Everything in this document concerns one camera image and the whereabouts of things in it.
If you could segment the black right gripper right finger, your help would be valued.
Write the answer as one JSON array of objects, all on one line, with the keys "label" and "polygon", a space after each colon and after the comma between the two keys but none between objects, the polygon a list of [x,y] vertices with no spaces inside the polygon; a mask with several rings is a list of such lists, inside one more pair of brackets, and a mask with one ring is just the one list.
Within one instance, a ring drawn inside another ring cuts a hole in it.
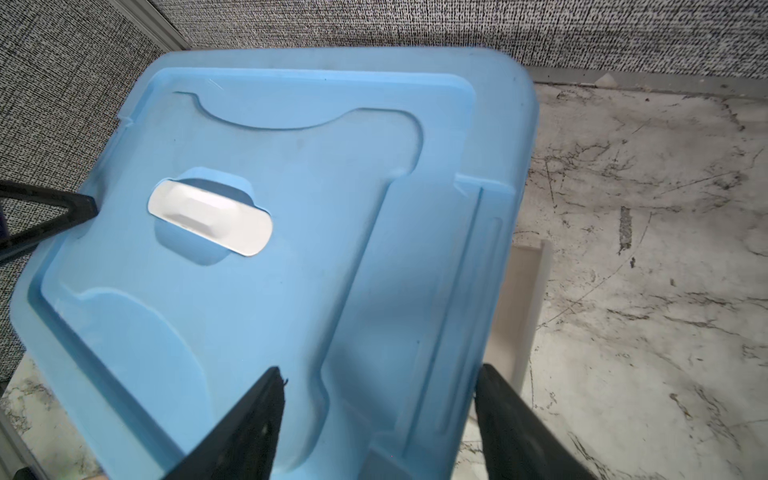
[{"label": "black right gripper right finger", "polygon": [[475,411],[489,479],[593,477],[490,364],[479,371]]}]

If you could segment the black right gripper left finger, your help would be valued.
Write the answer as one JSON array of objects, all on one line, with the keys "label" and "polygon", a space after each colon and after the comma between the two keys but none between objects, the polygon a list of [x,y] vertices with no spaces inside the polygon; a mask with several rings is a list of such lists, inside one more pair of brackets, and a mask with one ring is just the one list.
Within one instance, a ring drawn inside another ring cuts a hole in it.
[{"label": "black right gripper left finger", "polygon": [[285,380],[268,368],[168,479],[268,479],[285,408]]}]

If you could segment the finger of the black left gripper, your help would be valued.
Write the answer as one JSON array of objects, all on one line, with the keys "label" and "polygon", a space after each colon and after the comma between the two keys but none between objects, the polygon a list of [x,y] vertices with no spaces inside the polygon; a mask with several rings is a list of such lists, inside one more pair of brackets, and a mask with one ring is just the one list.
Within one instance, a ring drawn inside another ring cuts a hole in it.
[{"label": "finger of the black left gripper", "polygon": [[1,263],[98,215],[96,200],[80,193],[1,181]]}]

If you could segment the white plastic storage box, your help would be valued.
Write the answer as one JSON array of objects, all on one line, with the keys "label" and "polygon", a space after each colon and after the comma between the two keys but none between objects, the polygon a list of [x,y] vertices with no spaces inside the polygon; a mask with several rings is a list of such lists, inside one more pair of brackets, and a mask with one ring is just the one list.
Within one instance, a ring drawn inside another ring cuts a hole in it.
[{"label": "white plastic storage box", "polygon": [[550,276],[552,243],[510,249],[483,361],[516,392],[522,391]]}]

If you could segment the blue plastic box lid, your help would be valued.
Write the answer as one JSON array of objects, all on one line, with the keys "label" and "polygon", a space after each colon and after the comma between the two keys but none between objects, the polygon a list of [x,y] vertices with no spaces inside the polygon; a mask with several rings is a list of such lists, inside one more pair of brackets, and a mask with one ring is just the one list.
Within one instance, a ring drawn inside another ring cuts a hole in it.
[{"label": "blue plastic box lid", "polygon": [[272,367],[273,478],[447,479],[537,117],[489,49],[164,55],[11,322],[112,479],[168,474]]}]

